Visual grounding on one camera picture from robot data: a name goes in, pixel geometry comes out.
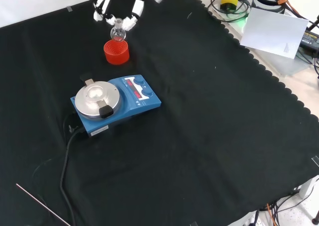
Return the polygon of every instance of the white paper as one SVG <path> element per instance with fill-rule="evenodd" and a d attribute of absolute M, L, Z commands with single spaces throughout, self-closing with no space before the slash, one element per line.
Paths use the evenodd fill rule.
<path fill-rule="evenodd" d="M 294 58 L 308 20 L 252 8 L 240 45 Z"/>

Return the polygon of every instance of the black tablecloth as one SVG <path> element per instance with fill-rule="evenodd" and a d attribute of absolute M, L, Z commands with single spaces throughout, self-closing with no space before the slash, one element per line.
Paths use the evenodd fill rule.
<path fill-rule="evenodd" d="M 133 3 L 110 13 L 126 17 Z M 105 60 L 110 29 L 88 2 L 0 29 L 1 225 L 45 216 L 15 183 L 69 220 L 61 128 L 88 71 L 142 74 L 162 106 L 74 140 L 66 189 L 79 225 L 226 226 L 318 173 L 318 118 L 198 0 L 146 0 L 122 66 Z"/>

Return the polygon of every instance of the metal rod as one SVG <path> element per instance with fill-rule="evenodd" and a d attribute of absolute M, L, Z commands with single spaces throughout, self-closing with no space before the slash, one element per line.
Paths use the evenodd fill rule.
<path fill-rule="evenodd" d="M 19 184 L 16 184 L 20 189 L 25 191 L 29 196 L 31 196 L 34 200 L 36 200 L 39 204 L 41 204 L 43 207 L 45 207 L 47 210 L 49 210 L 52 214 L 54 214 L 58 219 L 60 219 L 62 222 L 64 222 L 66 225 L 71 226 L 66 221 L 64 221 L 59 215 L 57 215 L 55 212 L 53 212 L 51 209 L 49 209 L 47 206 L 45 206 L 43 203 L 41 203 L 36 197 L 34 197 L 32 194 L 30 194 L 27 190 L 22 188 Z"/>

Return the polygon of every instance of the electrical wires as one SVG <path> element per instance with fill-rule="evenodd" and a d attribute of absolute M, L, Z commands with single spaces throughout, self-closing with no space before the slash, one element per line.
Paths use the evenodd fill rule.
<path fill-rule="evenodd" d="M 286 209 L 283 209 L 283 210 L 279 210 L 279 208 L 280 208 L 287 200 L 289 200 L 289 199 L 291 199 L 293 196 L 295 196 L 295 195 L 297 194 L 297 192 L 299 192 L 299 190 L 293 191 L 293 192 L 292 192 L 293 194 L 290 195 L 289 197 L 287 197 L 287 198 L 286 198 L 284 201 L 282 201 L 279 205 L 277 205 L 278 200 L 276 200 L 276 201 L 274 201 L 274 202 L 271 202 L 271 203 L 269 203 L 269 204 L 266 204 L 266 210 L 268 211 L 268 213 L 269 213 L 269 215 L 270 215 L 270 217 L 271 217 L 271 219 L 272 219 L 272 221 L 273 221 L 273 224 L 274 224 L 275 226 L 280 226 L 278 213 L 280 213 L 280 212 L 282 212 L 282 211 L 290 210 L 290 209 L 292 209 L 292 208 L 294 208 L 294 207 L 300 205 L 302 202 L 304 202 L 306 199 L 308 199 L 308 198 L 310 197 L 310 195 L 311 195 L 311 194 L 313 193 L 313 191 L 314 191 L 314 187 L 315 187 L 315 186 L 313 186 L 313 188 L 312 188 L 310 194 L 309 194 L 306 198 L 304 198 L 304 199 L 301 200 L 298 204 L 296 204 L 296 205 L 294 205 L 294 206 L 292 206 L 292 207 L 289 207 L 289 208 L 286 208 Z"/>
<path fill-rule="evenodd" d="M 65 176 L 65 173 L 66 173 L 66 168 L 67 168 L 67 164 L 68 164 L 68 160 L 69 160 L 69 150 L 70 150 L 70 144 L 72 142 L 72 140 L 74 139 L 74 137 L 78 134 L 78 133 L 82 133 L 84 132 L 84 128 L 80 128 L 80 129 L 77 129 L 73 134 L 72 136 L 70 137 L 69 141 L 68 141 L 68 144 L 66 146 L 66 152 L 65 152 L 65 159 L 64 159 L 64 164 L 63 164 L 63 169 L 62 169 L 62 173 L 61 173 L 61 178 L 60 178 L 60 191 L 62 193 L 62 196 L 69 208 L 69 211 L 70 211 L 70 214 L 71 214 L 71 219 L 72 219 L 72 226 L 76 226 L 76 221 L 75 221 L 75 217 L 74 217 L 74 213 L 73 213 L 73 209 L 72 209 L 72 206 L 71 206 L 71 203 L 69 201 L 69 198 L 68 196 L 66 195 L 65 191 L 64 191 L 64 187 L 63 187 L 63 183 L 64 183 L 64 176 Z"/>
<path fill-rule="evenodd" d="M 207 7 L 207 11 L 208 11 L 210 16 L 211 16 L 211 14 L 209 12 L 209 8 L 210 7 L 213 7 L 219 13 L 223 13 L 223 14 L 227 14 L 227 15 L 228 14 L 243 15 L 241 17 L 238 17 L 238 18 L 235 18 L 235 19 L 230 19 L 230 20 L 222 20 L 222 19 L 220 19 L 221 22 L 230 23 L 230 22 L 236 22 L 236 21 L 242 20 L 242 19 L 244 19 L 244 18 L 246 18 L 248 16 L 248 10 L 251 8 L 251 5 L 250 5 L 250 3 L 247 0 L 238 0 L 241 3 L 241 5 L 236 10 L 223 11 L 223 10 L 220 10 L 220 9 L 218 9 L 218 8 L 216 8 L 214 6 L 215 1 L 216 0 L 210 0 L 210 4 Z"/>

